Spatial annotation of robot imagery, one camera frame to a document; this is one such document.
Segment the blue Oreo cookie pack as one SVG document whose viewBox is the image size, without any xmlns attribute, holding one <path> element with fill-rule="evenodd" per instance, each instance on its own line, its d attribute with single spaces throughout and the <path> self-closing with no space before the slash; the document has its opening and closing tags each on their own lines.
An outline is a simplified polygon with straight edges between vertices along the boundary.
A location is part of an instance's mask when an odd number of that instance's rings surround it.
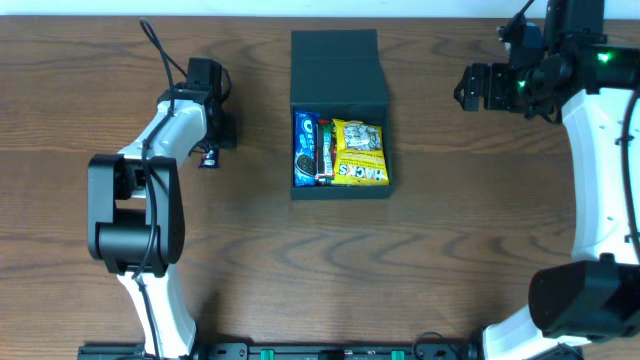
<svg viewBox="0 0 640 360">
<path fill-rule="evenodd" d="M 319 115 L 314 112 L 294 111 L 294 185 L 306 187 L 315 185 L 316 140 Z"/>
</svg>

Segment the purple Dairy Milk bar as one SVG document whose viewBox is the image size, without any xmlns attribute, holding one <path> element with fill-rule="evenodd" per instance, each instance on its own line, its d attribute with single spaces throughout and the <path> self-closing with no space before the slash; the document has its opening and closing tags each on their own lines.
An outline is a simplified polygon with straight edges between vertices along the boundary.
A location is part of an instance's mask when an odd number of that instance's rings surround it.
<svg viewBox="0 0 640 360">
<path fill-rule="evenodd" d="M 201 152 L 200 168 L 216 169 L 219 167 L 219 149 L 210 148 Z"/>
</svg>

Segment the green chocolate bar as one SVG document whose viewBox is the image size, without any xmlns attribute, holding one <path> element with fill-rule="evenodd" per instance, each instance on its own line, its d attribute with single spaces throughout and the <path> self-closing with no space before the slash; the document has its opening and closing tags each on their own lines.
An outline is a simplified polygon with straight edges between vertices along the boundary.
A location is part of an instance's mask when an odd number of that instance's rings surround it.
<svg viewBox="0 0 640 360">
<path fill-rule="evenodd" d="M 331 125 L 318 127 L 316 147 L 316 183 L 329 185 L 334 174 L 334 141 L 333 122 Z"/>
</svg>

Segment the yellow candy bag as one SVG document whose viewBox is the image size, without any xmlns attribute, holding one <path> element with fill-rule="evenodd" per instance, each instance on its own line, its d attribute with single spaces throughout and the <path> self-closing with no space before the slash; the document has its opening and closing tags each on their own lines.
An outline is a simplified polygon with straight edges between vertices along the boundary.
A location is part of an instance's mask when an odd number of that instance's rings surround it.
<svg viewBox="0 0 640 360">
<path fill-rule="evenodd" d="M 388 186 L 390 184 L 380 126 L 333 119 L 336 186 Z"/>
</svg>

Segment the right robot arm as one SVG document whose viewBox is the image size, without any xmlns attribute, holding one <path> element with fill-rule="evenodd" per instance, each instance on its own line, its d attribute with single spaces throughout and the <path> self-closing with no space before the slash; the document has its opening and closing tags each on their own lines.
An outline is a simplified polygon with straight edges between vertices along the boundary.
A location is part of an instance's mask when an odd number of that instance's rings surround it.
<svg viewBox="0 0 640 360">
<path fill-rule="evenodd" d="M 486 327 L 483 359 L 540 359 L 639 331 L 639 52 L 571 43 L 521 65 L 469 65 L 454 91 L 479 108 L 562 125 L 571 147 L 571 260 L 537 272 L 526 305 Z"/>
</svg>

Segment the dark green box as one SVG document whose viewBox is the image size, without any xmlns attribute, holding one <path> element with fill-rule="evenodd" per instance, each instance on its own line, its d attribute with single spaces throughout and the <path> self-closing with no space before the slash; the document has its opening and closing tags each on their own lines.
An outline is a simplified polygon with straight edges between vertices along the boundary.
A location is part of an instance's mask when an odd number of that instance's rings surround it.
<svg viewBox="0 0 640 360">
<path fill-rule="evenodd" d="M 292 200 L 385 199 L 394 191 L 391 106 L 374 30 L 291 33 L 290 111 L 358 120 L 382 128 L 387 186 L 306 186 L 290 177 Z"/>
</svg>

